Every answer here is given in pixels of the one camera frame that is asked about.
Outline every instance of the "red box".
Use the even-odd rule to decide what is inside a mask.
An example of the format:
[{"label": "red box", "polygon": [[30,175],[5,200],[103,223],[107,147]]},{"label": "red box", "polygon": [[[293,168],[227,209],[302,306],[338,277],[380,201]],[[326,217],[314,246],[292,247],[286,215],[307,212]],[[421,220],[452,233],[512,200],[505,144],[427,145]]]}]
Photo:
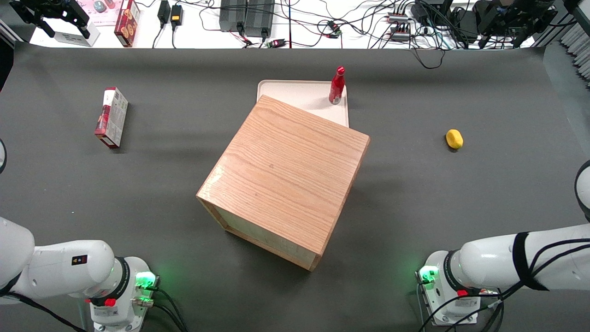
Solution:
[{"label": "red box", "polygon": [[121,3],[117,24],[114,26],[114,34],[123,44],[123,47],[133,46],[133,40],[137,34],[139,14],[139,8],[134,0],[124,0]]},{"label": "red box", "polygon": [[104,90],[103,111],[94,134],[111,149],[121,146],[121,136],[129,102],[116,87]]}]

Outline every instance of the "black strap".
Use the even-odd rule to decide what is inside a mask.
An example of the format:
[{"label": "black strap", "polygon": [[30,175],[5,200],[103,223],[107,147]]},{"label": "black strap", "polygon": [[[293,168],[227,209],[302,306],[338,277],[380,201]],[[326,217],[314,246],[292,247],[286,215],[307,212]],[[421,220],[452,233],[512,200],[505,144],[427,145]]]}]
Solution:
[{"label": "black strap", "polygon": [[12,289],[12,287],[14,285],[17,284],[18,278],[21,276],[21,274],[19,273],[16,277],[12,278],[7,284],[6,286],[4,286],[2,289],[0,289],[0,297],[6,296],[6,294],[8,294],[8,292]]},{"label": "black strap", "polygon": [[525,286],[536,291],[548,291],[548,289],[535,280],[529,271],[529,263],[526,259],[525,240],[529,232],[521,232],[514,238],[514,245],[512,246],[512,262],[520,281]]},{"label": "black strap", "polygon": [[123,295],[123,292],[125,292],[125,289],[127,288],[127,285],[129,284],[129,275],[130,275],[129,264],[127,264],[127,262],[125,261],[125,258],[123,258],[123,257],[115,257],[115,258],[121,263],[121,267],[123,270],[123,273],[121,276],[121,281],[117,285],[117,288],[115,288],[110,294],[105,295],[100,298],[90,298],[90,302],[92,302],[92,304],[96,305],[97,307],[104,307],[105,300],[107,300],[109,298],[114,298],[114,299],[118,300],[121,297],[121,295]]}]

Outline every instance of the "wooden box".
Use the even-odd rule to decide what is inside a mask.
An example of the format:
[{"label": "wooden box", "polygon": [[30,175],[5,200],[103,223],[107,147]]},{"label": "wooden box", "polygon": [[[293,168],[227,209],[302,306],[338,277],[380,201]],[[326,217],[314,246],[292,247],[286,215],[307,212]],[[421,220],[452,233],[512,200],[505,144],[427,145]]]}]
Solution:
[{"label": "wooden box", "polygon": [[228,232],[313,271],[369,141],[262,96],[196,196]]}]

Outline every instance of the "gray tabletop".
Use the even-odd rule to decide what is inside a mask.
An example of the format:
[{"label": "gray tabletop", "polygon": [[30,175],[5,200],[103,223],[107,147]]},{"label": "gray tabletop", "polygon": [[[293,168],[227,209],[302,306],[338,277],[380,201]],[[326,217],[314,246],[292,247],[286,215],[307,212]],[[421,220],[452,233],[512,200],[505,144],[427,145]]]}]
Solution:
[{"label": "gray tabletop", "polygon": [[[585,161],[543,50],[453,51],[426,70],[402,50],[92,50],[20,44],[0,93],[0,215],[38,245],[102,239],[161,275],[192,331],[417,331],[414,271],[482,237],[584,223]],[[432,66],[441,53],[421,51]],[[317,269],[224,232],[195,193],[263,79],[329,80],[346,66],[366,158]],[[94,135],[103,90],[130,102],[122,147]],[[465,146],[443,136],[459,129]],[[76,301],[42,301],[79,323]],[[587,294],[521,290],[502,331],[585,330]],[[172,327],[152,310],[145,331]],[[24,305],[1,330],[68,331]],[[478,326],[459,331],[477,331]],[[429,327],[427,331],[440,331]]]}]

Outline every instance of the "yellow sponge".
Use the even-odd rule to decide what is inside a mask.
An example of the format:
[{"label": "yellow sponge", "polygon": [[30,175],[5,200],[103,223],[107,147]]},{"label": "yellow sponge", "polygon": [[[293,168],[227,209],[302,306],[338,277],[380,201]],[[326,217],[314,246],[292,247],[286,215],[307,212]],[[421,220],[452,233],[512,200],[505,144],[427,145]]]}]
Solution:
[{"label": "yellow sponge", "polygon": [[463,137],[456,129],[451,129],[447,132],[447,144],[453,149],[460,149],[463,146]]}]

